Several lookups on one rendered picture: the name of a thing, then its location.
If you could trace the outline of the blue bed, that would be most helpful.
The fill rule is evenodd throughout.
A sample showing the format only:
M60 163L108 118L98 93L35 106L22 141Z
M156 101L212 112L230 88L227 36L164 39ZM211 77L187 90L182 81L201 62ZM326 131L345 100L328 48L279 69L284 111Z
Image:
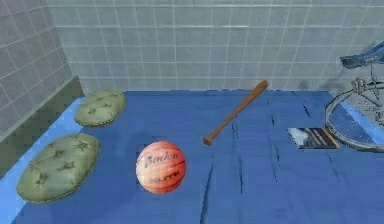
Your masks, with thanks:
M26 159L0 179L0 224L384 224L384 153L300 150L292 127L320 127L326 92L268 91L242 112L240 91L131 92L96 128L97 165L72 196L22 200ZM139 152L166 140L187 172L166 195L136 179Z

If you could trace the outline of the orange basketball with black stripes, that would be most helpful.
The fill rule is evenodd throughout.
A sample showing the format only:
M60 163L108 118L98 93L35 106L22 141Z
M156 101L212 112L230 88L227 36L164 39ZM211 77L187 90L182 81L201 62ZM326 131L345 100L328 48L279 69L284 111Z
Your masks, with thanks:
M136 176L141 186L154 194L166 194L180 186L186 174L186 160L181 149L167 141L146 146L136 162Z

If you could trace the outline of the brown wooden baseball bat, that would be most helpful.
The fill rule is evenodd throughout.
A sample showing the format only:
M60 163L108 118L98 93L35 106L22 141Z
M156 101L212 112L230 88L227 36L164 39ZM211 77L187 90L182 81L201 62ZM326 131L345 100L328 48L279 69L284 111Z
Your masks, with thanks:
M258 98L269 86L266 80L259 82L250 93L242 100L242 102L235 108L235 110L209 135L203 137L203 143L207 146L213 144L214 139L222 132L222 130L238 115L240 114L250 103Z

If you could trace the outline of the green tufted pillow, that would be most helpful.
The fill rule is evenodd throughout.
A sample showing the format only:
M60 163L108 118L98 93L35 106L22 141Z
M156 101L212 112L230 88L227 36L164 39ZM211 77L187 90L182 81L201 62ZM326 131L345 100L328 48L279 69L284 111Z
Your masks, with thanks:
M74 121L98 127L112 123L125 109L126 96L118 90L100 90L88 95L77 108Z
M72 195L87 180L101 152L94 136L77 133L48 143L18 181L18 195L31 203L50 203Z

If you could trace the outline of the dark striped book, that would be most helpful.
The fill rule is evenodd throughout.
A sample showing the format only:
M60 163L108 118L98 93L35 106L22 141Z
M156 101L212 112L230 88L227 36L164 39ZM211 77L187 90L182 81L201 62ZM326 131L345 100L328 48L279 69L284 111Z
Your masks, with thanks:
M339 149L340 145L325 128L289 128L288 133L299 149Z

